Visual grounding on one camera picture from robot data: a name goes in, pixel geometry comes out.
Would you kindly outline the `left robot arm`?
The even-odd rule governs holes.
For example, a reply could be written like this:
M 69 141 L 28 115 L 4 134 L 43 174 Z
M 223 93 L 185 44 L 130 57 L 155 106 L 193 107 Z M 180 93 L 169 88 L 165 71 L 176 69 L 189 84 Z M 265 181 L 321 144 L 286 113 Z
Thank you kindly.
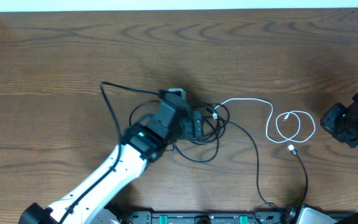
M 125 130 L 109 157 L 79 186 L 47 208 L 33 203 L 19 223 L 91 223 L 169 144 L 203 135 L 201 113 L 174 93 L 166 93 L 156 113 L 145 118 L 147 124 L 136 122 Z

